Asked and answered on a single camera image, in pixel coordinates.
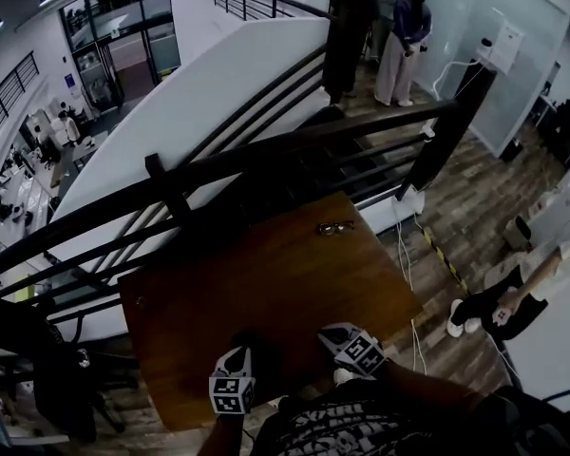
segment hand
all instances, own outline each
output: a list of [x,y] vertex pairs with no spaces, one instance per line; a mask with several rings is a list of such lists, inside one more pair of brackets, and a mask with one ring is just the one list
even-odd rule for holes
[[234,348],[216,363],[209,377],[209,396],[216,414],[245,414],[254,400],[251,349]]
[[351,323],[326,326],[318,338],[336,365],[360,375],[371,375],[386,359],[379,341]]
[[498,305],[515,315],[522,304],[523,296],[520,291],[507,292],[498,300]]

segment black metal railing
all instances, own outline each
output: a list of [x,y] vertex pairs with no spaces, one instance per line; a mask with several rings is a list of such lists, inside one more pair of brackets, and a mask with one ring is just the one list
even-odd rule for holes
[[28,54],[0,83],[0,126],[9,117],[9,112],[28,85],[38,75],[38,66],[33,52]]
[[[308,14],[315,15],[318,17],[333,20],[333,16],[320,9],[315,9],[306,4],[296,2],[294,0],[214,0],[215,5],[222,7],[227,12],[232,12],[234,15],[242,18],[243,20],[258,20],[259,18],[274,18],[277,17],[294,17],[297,14],[301,16],[308,16]],[[264,11],[266,8],[271,9],[271,13]],[[244,133],[254,126],[258,121],[265,119],[263,123],[258,125],[256,129],[246,136],[244,136],[238,143],[238,145],[243,145],[250,143],[252,140],[256,139],[262,132],[264,132],[270,125],[281,118],[285,113],[290,111],[294,106],[298,105],[304,99],[308,98],[314,91],[322,86],[321,80],[316,80],[316,77],[323,72],[325,67],[324,60],[321,60],[327,46],[321,46],[315,51],[311,52],[307,57],[300,60],[298,63],[294,64],[292,67],[283,72],[279,77],[274,79],[271,83],[262,88],[255,96],[250,98],[239,110],[233,113],[227,120],[225,120],[220,126],[218,126],[212,133],[207,135],[207,137],[192,150],[179,165],[184,165],[199,157],[203,157],[209,154],[217,154],[222,150],[225,150],[234,141],[239,139]],[[287,85],[282,89],[274,98],[272,98],[268,103],[264,104],[258,111],[256,111],[252,116],[247,118],[244,123],[237,126],[235,130],[230,130],[238,120],[242,119],[246,113],[248,113],[254,106],[260,104],[267,96],[269,96],[273,91],[276,91],[280,86],[283,86],[288,80],[294,78],[298,73],[306,69],[306,72],[299,76],[293,83]],[[285,106],[282,106],[276,113],[272,116],[271,111],[277,109],[279,105],[289,100],[292,95],[294,95],[300,88],[307,86],[312,80],[314,83],[309,85],[302,93],[293,97]],[[145,213],[145,219],[138,224],[138,221]],[[164,202],[161,202],[152,207],[151,211],[138,211],[136,212],[129,221],[121,229],[117,238],[121,238],[133,228],[134,225],[138,225],[138,229],[144,228],[151,221],[158,218],[158,221],[163,221],[170,217],[170,213],[165,209]],[[99,262],[95,264],[92,271],[97,272],[100,267],[104,266],[109,268],[115,265],[117,262],[127,261],[132,257],[138,249],[143,245],[145,240],[139,241],[133,247],[128,248],[125,252],[125,248],[122,248],[111,259],[107,261],[107,256],[100,259]]]
[[334,19],[326,11],[295,0],[214,0],[214,4],[243,20],[308,17],[309,14]]
[[[299,10],[306,11],[304,9],[306,6],[302,4],[296,4],[296,7]],[[1,252],[0,275],[30,258],[48,252],[50,249],[99,226],[132,215],[120,237],[9,285],[0,291],[0,297],[13,294],[27,286],[41,283],[59,274],[80,269],[81,265],[88,264],[95,259],[99,259],[99,263],[89,274],[80,276],[52,291],[39,294],[26,300],[25,303],[32,305],[45,299],[56,299],[60,303],[51,310],[55,315],[66,308],[76,308],[89,301],[113,296],[118,292],[118,286],[108,285],[109,279],[112,277],[173,255],[194,256],[198,253],[198,249],[206,248],[207,245],[211,244],[208,238],[220,238],[232,234],[235,229],[231,228],[233,222],[231,218],[236,215],[236,205],[230,212],[222,209],[222,203],[214,203],[213,201],[201,208],[190,209],[188,198],[203,185],[232,178],[239,174],[242,174],[241,178],[245,175],[262,177],[264,181],[268,181],[269,185],[270,181],[273,181],[274,184],[283,184],[289,179],[292,170],[280,168],[280,165],[285,162],[296,163],[296,160],[305,153],[319,149],[329,152],[328,149],[337,148],[339,144],[360,141],[373,133],[430,119],[438,119],[432,126],[434,136],[421,133],[417,136],[379,146],[368,146],[362,151],[345,153],[332,160],[327,164],[328,168],[345,169],[351,164],[356,165],[361,162],[365,164],[367,159],[378,158],[393,151],[402,152],[410,148],[413,149],[410,154],[397,157],[392,161],[389,160],[388,163],[372,162],[373,166],[370,168],[365,167],[365,165],[358,167],[356,174],[349,175],[344,179],[333,180],[328,184],[322,183],[321,187],[316,188],[304,200],[317,200],[336,191],[344,191],[353,200],[371,199],[372,196],[379,197],[380,200],[392,196],[400,199],[412,185],[417,189],[422,189],[439,173],[468,129],[494,79],[494,73],[491,71],[483,68],[477,72],[476,68],[472,68],[463,79],[459,88],[460,92],[455,100],[416,105],[409,108],[385,109],[379,113],[306,126],[271,139],[251,142],[258,133],[261,133],[263,129],[286,113],[287,110],[308,96],[316,89],[316,86],[320,86],[319,81],[318,84],[313,83],[308,89],[295,96],[262,123],[259,128],[255,129],[252,134],[244,136],[244,140],[237,142],[235,148],[226,150],[226,147],[245,131],[243,126],[238,126],[234,132],[232,131],[238,121],[243,119],[252,109],[257,109],[245,122],[246,125],[251,122],[255,123],[270,111],[271,107],[275,107],[278,101],[282,101],[287,95],[293,93],[296,87],[308,83],[320,71],[320,66],[313,66],[313,62],[319,59],[325,50],[325,46],[320,47],[259,91],[174,169],[164,172],[160,170],[160,164],[154,163],[153,167],[148,167],[148,163],[151,161],[146,161],[150,179],[128,186],[58,218]],[[295,85],[287,85],[295,79],[298,73],[303,72],[303,76],[294,82]],[[285,85],[287,86],[265,106],[259,105],[269,93],[276,92],[277,89],[281,89],[280,86]],[[318,182],[316,178],[324,172],[320,166],[316,170],[310,168],[303,171],[302,179],[308,182]],[[361,188],[352,192],[350,186],[359,183],[362,184]],[[147,212],[150,207],[155,208],[153,214],[146,215],[147,219],[142,222],[139,230],[128,233],[133,223],[136,223],[143,212]],[[167,245],[149,254],[133,257],[134,248],[144,241],[176,230],[185,236],[184,243],[187,248],[169,250],[171,246]],[[102,270],[99,270],[110,255],[113,255],[111,260],[104,265]],[[117,265],[115,265],[115,257],[120,257],[120,263]],[[69,296],[65,302],[61,301],[65,298],[63,296],[87,286],[95,289],[95,292],[86,292],[74,299]],[[111,299],[92,308],[54,317],[51,321],[58,323],[67,319],[80,318],[116,306],[119,303],[120,299]]]
[[[476,74],[471,81],[463,80],[461,88],[464,92],[459,94],[456,100],[416,105],[409,108],[390,109],[379,113],[310,126],[271,139],[222,151],[204,159],[189,161],[158,176],[153,174],[150,179],[128,186],[121,191],[92,202],[77,211],[55,220],[1,252],[0,274],[83,233],[161,201],[169,208],[173,216],[171,219],[109,241],[104,245],[5,287],[0,291],[0,297],[12,294],[29,285],[37,284],[69,269],[77,268],[93,259],[107,256],[127,245],[132,245],[178,228],[186,235],[185,243],[188,245],[189,251],[183,253],[181,248],[171,250],[167,257],[171,257],[176,252],[177,254],[193,256],[197,253],[198,248],[211,243],[207,241],[209,236],[220,237],[228,232],[232,225],[229,223],[228,214],[222,210],[220,204],[216,205],[217,207],[213,207],[212,202],[209,202],[199,209],[190,210],[186,200],[190,191],[194,191],[205,184],[230,178],[241,173],[252,173],[261,177],[271,178],[271,181],[275,183],[281,183],[287,179],[286,176],[290,174],[290,171],[281,170],[278,165],[283,163],[284,160],[295,158],[296,154],[311,151],[317,147],[334,146],[343,141],[360,139],[391,128],[438,118],[439,120],[432,127],[435,130],[434,138],[421,133],[415,137],[381,144],[361,153],[340,158],[337,164],[356,163],[364,161],[371,156],[424,143],[420,151],[415,151],[412,155],[401,158],[399,161],[393,161],[389,165],[378,165],[376,170],[365,171],[357,177],[351,177],[340,183],[335,183],[332,187],[323,189],[313,196],[313,200],[316,200],[338,190],[346,191],[347,186],[356,181],[365,181],[373,174],[396,169],[401,172],[395,174],[390,180],[383,180],[378,184],[371,185],[370,189],[376,195],[386,191],[381,196],[382,200],[390,196],[402,198],[411,185],[422,188],[436,176],[443,165],[442,162],[449,157],[470,125],[493,79],[494,74],[486,71],[485,73],[480,72]],[[164,247],[143,256],[127,259],[119,265],[110,266],[100,272],[85,275],[73,282],[62,285],[50,292],[39,294],[24,302],[29,305],[37,304],[45,299],[66,295],[84,286],[99,285],[95,292],[84,294],[77,299],[68,300],[62,303],[61,306],[58,305],[53,310],[57,314],[59,310],[64,308],[76,308],[89,301],[113,296],[118,292],[118,286],[103,284],[105,280],[153,261],[165,259],[165,251],[168,248],[170,247]],[[85,316],[98,312],[101,309],[113,307],[119,303],[120,299],[110,299],[92,308],[81,309],[75,313],[55,317],[51,321],[58,323],[66,319]]]

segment wooden floor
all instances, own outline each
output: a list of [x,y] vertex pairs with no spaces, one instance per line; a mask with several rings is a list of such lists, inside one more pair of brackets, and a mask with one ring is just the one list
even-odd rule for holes
[[[350,115],[380,109],[372,98],[374,73],[360,68],[357,93],[343,107]],[[414,89],[412,100],[428,101],[429,96]],[[375,143],[393,136],[417,133],[420,125],[411,125],[371,137]],[[470,290],[482,289],[485,272],[507,255],[501,231],[506,222],[528,206],[563,176],[562,167],[539,147],[531,127],[521,133],[524,151],[512,163],[505,164],[492,155],[467,132],[455,153],[435,182],[427,190],[427,207],[418,217],[466,280]],[[427,245],[413,220],[403,225],[403,241],[411,259],[413,290],[424,305],[415,325],[429,374],[491,391],[509,382],[504,364],[482,330],[455,340],[446,333],[451,301],[463,296],[449,270]],[[389,255],[398,262],[398,236],[386,232],[380,236]],[[110,350],[130,350],[126,338],[110,343]],[[390,356],[404,366],[413,366],[411,328],[398,333],[389,348]],[[420,358],[416,369],[421,370]],[[92,446],[74,444],[56,448],[67,454],[193,455],[208,434],[208,429],[167,433],[158,419],[144,386],[139,390],[117,390],[106,398],[126,423],[126,432],[114,434],[98,419],[100,438]],[[246,427],[257,433],[269,407],[254,411]],[[249,440],[243,437],[249,451]]]

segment staircase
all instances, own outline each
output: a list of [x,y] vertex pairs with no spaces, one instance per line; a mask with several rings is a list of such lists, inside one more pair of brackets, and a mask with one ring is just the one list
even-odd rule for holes
[[[264,12],[265,18],[291,18],[290,14],[295,15],[292,8],[320,12],[289,0],[257,1],[271,9],[272,13]],[[242,2],[241,18],[254,18],[250,11],[254,2]],[[324,66],[325,51],[325,46],[317,48],[277,76],[175,166],[171,161],[163,166],[162,154],[148,155],[145,170],[149,179],[126,183],[62,214],[1,252],[0,275],[64,245],[77,245],[79,253],[4,287],[0,297],[73,270],[80,272],[82,267],[85,275],[19,303],[22,309],[55,299],[49,319],[66,337],[68,330],[75,331],[76,320],[93,315],[104,316],[100,324],[108,331],[111,326],[126,329],[117,285],[118,276],[124,273],[173,257],[193,257],[241,230],[338,191],[361,209],[391,198],[401,200],[411,186],[418,191],[427,187],[463,137],[494,79],[491,71],[481,68],[478,72],[474,66],[464,77],[456,100],[354,118],[328,106],[297,130],[267,137],[264,132],[271,124],[320,88],[316,78]],[[422,132],[380,146],[367,140],[376,132],[431,119],[437,119],[434,133]],[[120,225],[117,236],[101,234],[114,224]],[[100,242],[86,242],[89,234]]]

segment office desk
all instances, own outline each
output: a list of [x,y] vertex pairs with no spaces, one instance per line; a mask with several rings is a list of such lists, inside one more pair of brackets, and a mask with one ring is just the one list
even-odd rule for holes
[[[345,220],[353,231],[316,232]],[[316,336],[324,326],[351,322],[384,341],[422,311],[343,194],[260,223],[203,256],[140,269],[119,285],[143,379],[169,430],[215,420],[208,377],[237,334],[269,347],[255,358],[265,369],[256,402],[265,403],[331,378],[332,360]]]
[[76,167],[79,173],[85,168],[86,163],[90,161],[93,154],[99,150],[99,147],[104,144],[106,139],[107,131],[93,137],[95,144],[91,147],[85,147],[83,144],[76,145],[72,154],[72,162],[74,162],[74,167]]

